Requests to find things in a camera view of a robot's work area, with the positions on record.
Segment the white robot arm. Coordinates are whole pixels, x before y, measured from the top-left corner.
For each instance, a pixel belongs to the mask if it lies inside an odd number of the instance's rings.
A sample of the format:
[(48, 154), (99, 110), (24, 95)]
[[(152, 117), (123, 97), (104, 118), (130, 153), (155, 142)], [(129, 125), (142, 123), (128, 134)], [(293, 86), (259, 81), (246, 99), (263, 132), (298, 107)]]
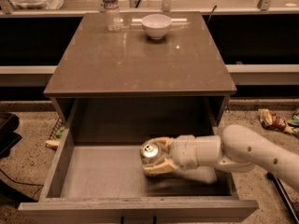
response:
[(226, 127), (221, 136), (153, 138), (141, 146), (140, 158), (146, 175), (195, 170), (201, 166), (245, 173), (258, 165), (299, 190), (299, 155), (241, 125)]

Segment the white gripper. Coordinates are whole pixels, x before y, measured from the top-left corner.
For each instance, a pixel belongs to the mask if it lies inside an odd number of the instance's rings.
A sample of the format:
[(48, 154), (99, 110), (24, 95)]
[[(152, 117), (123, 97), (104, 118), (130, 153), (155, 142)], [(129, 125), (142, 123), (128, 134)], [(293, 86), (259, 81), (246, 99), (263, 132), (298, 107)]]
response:
[(170, 149), (171, 159), (164, 158), (161, 163), (144, 166), (146, 175), (162, 175), (171, 173), (177, 168), (192, 170), (198, 167), (196, 143), (193, 135), (181, 135), (175, 139), (171, 137), (156, 137), (150, 139), (148, 144), (155, 144), (162, 150)]

